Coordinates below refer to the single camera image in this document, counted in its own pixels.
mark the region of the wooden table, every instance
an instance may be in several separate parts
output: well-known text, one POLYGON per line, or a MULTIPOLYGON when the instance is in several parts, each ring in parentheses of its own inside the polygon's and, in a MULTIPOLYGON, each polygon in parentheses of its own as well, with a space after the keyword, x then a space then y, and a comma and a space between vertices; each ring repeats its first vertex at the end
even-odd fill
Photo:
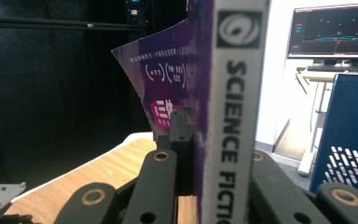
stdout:
MULTIPOLYGON (((29 194, 19 197, 6 215, 32 215, 33 222, 54 223, 62 207, 79 188, 92 182, 103 182, 118 189, 135 178, 145 155, 156 148, 154 141, 138 139, 103 154, 29 194)), ((197 223, 196 197, 180 197, 178 223, 197 223)))

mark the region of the monitor screen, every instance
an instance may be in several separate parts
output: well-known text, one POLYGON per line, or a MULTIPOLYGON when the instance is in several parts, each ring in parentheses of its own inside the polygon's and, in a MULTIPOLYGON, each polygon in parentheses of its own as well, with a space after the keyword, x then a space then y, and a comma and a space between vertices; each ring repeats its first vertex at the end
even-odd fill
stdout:
POLYGON ((358 4, 296 8, 288 59, 358 59, 358 4))

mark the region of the dark background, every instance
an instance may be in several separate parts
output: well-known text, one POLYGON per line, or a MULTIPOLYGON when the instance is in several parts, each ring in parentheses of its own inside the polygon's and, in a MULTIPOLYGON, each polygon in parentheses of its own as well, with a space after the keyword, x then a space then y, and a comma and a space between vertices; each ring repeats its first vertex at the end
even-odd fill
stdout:
MULTIPOLYGON (((126 23, 124 2, 0 1, 0 17, 126 23)), ((153 4, 149 34, 186 17, 186 0, 153 4)), ((0 28, 0 183, 31 189, 150 131, 110 52, 130 35, 0 28)))

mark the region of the book spine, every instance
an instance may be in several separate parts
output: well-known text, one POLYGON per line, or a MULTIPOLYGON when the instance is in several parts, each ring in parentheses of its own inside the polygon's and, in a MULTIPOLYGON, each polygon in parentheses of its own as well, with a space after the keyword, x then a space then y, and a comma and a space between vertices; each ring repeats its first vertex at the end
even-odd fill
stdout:
POLYGON ((200 218, 245 223, 269 1, 211 2, 201 13, 213 13, 212 20, 200 19, 200 38, 208 39, 205 27, 212 31, 210 53, 201 59, 210 60, 210 87, 200 218))

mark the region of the purple book cover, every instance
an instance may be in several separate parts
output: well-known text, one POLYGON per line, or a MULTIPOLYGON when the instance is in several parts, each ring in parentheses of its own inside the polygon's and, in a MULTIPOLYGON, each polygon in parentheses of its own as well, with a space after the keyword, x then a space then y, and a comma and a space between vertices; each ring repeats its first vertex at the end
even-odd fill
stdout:
POLYGON ((189 61, 195 34, 192 27, 184 20, 112 50, 142 101, 156 139, 168 134, 174 109, 191 106, 194 75, 189 61))
POLYGON ((186 20, 112 50, 155 137, 195 108, 199 223, 246 223, 269 0, 189 0, 186 20))

